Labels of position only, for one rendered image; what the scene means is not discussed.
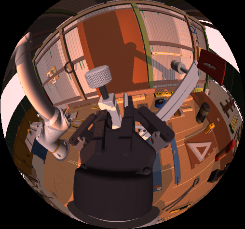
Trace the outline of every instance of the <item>triangle sign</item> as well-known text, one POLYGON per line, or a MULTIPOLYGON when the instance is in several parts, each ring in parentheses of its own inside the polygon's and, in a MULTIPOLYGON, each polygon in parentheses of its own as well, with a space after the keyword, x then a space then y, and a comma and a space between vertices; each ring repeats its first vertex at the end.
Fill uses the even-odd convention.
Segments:
POLYGON ((198 158, 198 160, 201 162, 203 158, 205 157, 210 145, 212 144, 212 141, 210 142, 202 142, 202 143, 187 143, 189 148, 193 151, 195 156, 198 158), (204 152, 201 154, 200 151, 197 149, 197 147, 203 147, 206 146, 206 149, 204 152))

